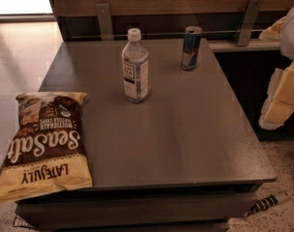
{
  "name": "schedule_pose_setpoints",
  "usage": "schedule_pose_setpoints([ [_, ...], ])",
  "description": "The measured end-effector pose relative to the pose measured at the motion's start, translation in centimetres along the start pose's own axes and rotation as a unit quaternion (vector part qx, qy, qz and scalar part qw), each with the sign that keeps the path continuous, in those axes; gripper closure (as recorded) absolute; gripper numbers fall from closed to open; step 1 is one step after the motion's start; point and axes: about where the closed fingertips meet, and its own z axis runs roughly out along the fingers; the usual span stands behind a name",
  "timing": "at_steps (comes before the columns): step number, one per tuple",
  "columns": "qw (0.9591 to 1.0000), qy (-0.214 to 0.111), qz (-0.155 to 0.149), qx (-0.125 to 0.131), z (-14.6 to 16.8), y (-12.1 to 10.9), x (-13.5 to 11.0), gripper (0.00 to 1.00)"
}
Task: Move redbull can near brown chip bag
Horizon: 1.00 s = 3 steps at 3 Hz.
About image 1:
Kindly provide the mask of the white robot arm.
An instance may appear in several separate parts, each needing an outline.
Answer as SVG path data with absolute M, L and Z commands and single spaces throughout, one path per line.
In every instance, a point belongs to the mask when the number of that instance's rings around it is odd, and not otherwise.
M 276 130 L 294 113 L 294 6 L 286 16 L 265 29 L 259 36 L 262 41 L 278 41 L 280 53 L 292 61 L 284 70 L 273 72 L 267 99 L 262 105 L 259 126 Z

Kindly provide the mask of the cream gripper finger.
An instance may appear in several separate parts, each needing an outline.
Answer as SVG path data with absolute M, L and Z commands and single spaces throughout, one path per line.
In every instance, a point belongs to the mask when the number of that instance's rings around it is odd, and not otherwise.
M 285 70 L 276 68 L 263 103 L 259 126 L 264 130 L 282 127 L 294 113 L 294 61 Z
M 259 39 L 262 41 L 278 41 L 284 20 L 285 17 L 282 17 L 270 27 L 266 28 L 263 32 L 260 33 Z

